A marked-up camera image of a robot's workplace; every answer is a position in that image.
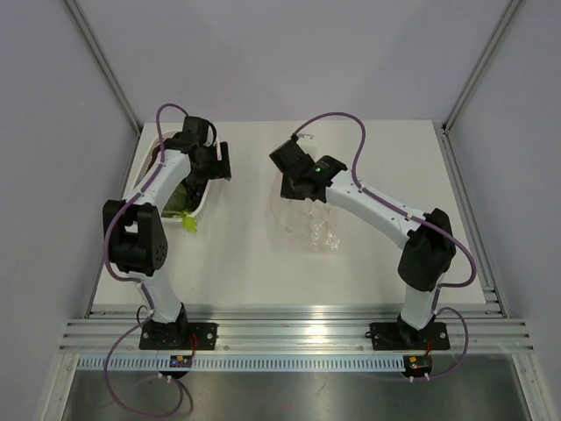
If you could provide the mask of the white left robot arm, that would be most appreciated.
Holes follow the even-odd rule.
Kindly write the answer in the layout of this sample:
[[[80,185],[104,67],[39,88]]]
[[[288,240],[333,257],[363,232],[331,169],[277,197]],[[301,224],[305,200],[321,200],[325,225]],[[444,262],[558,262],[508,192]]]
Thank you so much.
[[[134,284],[144,298],[144,338],[159,339],[171,349],[183,347],[189,338],[184,305],[163,270],[168,243],[161,217],[168,201],[182,182],[230,178],[229,148],[218,141],[216,127],[187,116],[172,137],[159,137],[132,191],[103,206],[104,265],[115,280]]]

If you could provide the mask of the clear zip top bag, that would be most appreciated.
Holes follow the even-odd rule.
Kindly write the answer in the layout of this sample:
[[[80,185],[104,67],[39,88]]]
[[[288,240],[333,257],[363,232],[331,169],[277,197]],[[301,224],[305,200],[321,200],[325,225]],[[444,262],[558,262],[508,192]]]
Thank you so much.
[[[334,207],[309,199],[303,201],[281,197],[282,177],[274,178],[269,195],[269,210],[274,223],[288,240],[314,253],[335,253],[339,249],[337,211]]]

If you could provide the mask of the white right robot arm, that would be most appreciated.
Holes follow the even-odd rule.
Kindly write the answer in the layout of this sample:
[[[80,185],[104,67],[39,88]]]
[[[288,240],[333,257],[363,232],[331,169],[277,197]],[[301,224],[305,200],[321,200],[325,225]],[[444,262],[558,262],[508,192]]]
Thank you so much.
[[[426,213],[369,190],[355,166],[348,168],[329,155],[314,160],[299,146],[296,135],[269,157],[282,173],[281,197],[338,207],[385,234],[401,250],[397,273],[406,292],[397,333],[403,345],[421,345],[435,318],[437,287],[456,254],[448,215],[438,208]]]

